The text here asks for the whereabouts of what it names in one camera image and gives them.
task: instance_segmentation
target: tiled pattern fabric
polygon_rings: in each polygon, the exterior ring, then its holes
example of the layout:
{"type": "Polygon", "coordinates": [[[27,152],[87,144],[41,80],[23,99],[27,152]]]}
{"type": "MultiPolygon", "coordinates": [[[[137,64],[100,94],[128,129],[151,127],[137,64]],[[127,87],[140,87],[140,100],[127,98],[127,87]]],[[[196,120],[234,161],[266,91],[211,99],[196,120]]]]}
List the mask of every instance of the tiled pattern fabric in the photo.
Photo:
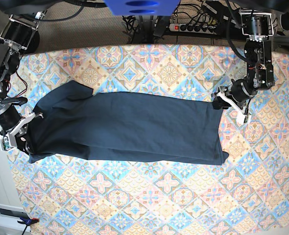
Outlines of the tiled pattern fabric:
{"type": "MultiPolygon", "coordinates": [[[[289,224],[289,55],[273,53],[276,85],[251,102],[240,126],[224,111],[222,166],[174,162],[84,161],[55,155],[29,164],[9,152],[33,234],[239,235],[289,224]]],[[[29,113],[52,89],[74,79],[95,93],[130,91],[211,101],[218,86],[246,74],[228,47],[141,45],[54,51],[22,58],[29,113]]],[[[12,76],[13,96],[24,89],[12,76]]]]}

